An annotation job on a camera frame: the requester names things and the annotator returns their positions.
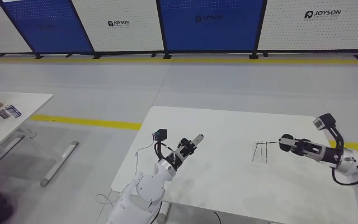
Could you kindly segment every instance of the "floor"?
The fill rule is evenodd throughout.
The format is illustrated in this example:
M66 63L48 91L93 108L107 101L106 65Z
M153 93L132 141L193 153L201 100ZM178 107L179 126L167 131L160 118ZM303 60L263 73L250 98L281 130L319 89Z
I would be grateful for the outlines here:
M0 91L53 94L38 114L135 123L143 122L153 105L309 116L329 112L345 140L356 142L357 72L358 64L0 61ZM7 224L105 223L111 206L97 203L95 195L118 196L111 183L136 131L27 124L39 134L36 143L25 139L0 161L0 192L16 208ZM40 187L53 158L72 141L80 145L50 184ZM222 223L265 223L219 216ZM173 206L168 223L219 221L213 212Z

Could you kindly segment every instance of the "white table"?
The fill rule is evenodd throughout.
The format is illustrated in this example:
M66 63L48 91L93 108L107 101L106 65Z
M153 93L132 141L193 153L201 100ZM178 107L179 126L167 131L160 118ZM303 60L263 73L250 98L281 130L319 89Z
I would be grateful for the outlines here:
M27 94L19 92L0 92L0 102L3 106L0 109L5 108L5 104L14 105L20 112L21 116L15 118L11 116L10 118L4 120L0 118L0 144L7 139L11 134L17 130L23 131L23 134L17 136L10 144L5 146L3 149L0 149L0 159L4 157L19 141L21 141L25 136L29 136L30 139L36 137L37 133L27 127L24 122L37 112L42 106L44 106L51 98L52 94ZM66 150L65 154L62 156L62 159L57 161L53 168L49 171L46 177L41 181L41 186L46 186L63 162L67 159L69 154L77 146L78 142L72 142L69 148Z
M3 106L0 107L0 110L5 109L5 104L12 104L22 114L18 118L15 118L14 116L11 116L6 120L0 118L0 144L12 133L14 133L25 120L44 106L51 98L52 94L0 92L0 102L3 104Z
M129 183L135 173L135 152L152 142L152 132L164 128L168 129L165 143L173 149L183 137L204 135L173 181L166 183L165 202L287 224L357 223L354 191L334 183L329 167L283 152L278 144L268 145L267 164L252 162L256 142L277 141L285 133L328 145L323 132L313 125L314 119L155 106L130 147L112 189L120 192ZM153 173L157 160L153 148L140 151L138 171ZM340 174L337 178L348 182Z

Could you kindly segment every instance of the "table leg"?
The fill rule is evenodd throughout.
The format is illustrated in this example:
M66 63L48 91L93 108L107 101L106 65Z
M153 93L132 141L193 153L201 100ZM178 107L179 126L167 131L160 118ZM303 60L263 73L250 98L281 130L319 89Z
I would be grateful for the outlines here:
M162 203L161 210L159 211L159 215L157 217L158 224L167 223L167 219L168 219L168 216L169 216L169 210L170 210L171 206L172 206L171 203L167 203L167 202Z
M48 185L52 177L56 174L58 169L61 167L61 165L64 163L64 161L67 159L67 157L71 154L71 152L76 148L78 145L78 142L72 142L71 145L67 148L65 153L62 155L62 159L57 161L56 164L51 168L51 170L47 173L47 175L43 178L43 180L40 182L41 187L45 187Z
M4 150L0 153L0 159L4 157L19 141L21 141L25 136L17 136L12 142L10 142Z

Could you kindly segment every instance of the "yellow floor line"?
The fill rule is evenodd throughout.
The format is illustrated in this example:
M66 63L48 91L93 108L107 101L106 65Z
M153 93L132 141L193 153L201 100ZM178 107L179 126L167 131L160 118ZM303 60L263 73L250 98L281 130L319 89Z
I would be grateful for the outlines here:
M329 141L329 143L331 144L332 148L336 146L336 141ZM345 147L358 151L358 142L345 142Z
M78 124L87 126L98 126L105 128L120 128L139 130L142 124L130 123L130 122L116 122L110 120L96 120L96 119L83 119L83 118L68 118L65 116L48 116L48 115L34 115L30 118L31 120L39 120L42 122L56 122L65 124Z
M103 59L75 59L75 58L43 58L40 60L35 59L0 59L0 62L91 62L91 63L103 63L103 62L161 62L161 63L284 63L284 64L358 64L358 60L341 60L341 59L200 59L200 58L188 58L188 59L161 59L161 58L103 58Z

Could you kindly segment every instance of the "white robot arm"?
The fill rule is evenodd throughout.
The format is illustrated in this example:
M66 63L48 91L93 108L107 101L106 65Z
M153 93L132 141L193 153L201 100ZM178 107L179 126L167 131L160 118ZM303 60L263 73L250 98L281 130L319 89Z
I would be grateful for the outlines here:
M109 215L107 224L148 224L156 217L160 210L165 194L164 182L172 181L177 169L183 164L189 155L194 153L196 146L204 139L199 134L194 140L183 138L178 149L163 157L161 146L166 146L162 141L167 138L167 130L160 129L154 134L157 141L154 149L159 161L154 165L154 175L138 174L123 190L120 198ZM132 193L136 190L138 197Z
M324 114L317 118L313 124L318 130L327 129L336 140L336 148L330 148L311 142L308 139L294 139L289 134L284 134L279 139L280 148L285 151L305 156L324 163L332 168L333 180L343 186L353 186L358 184L358 180L352 183L341 183L336 179L335 171L348 176L350 179L357 179L358 174L358 153L344 148L344 140L336 128L336 120L331 114Z

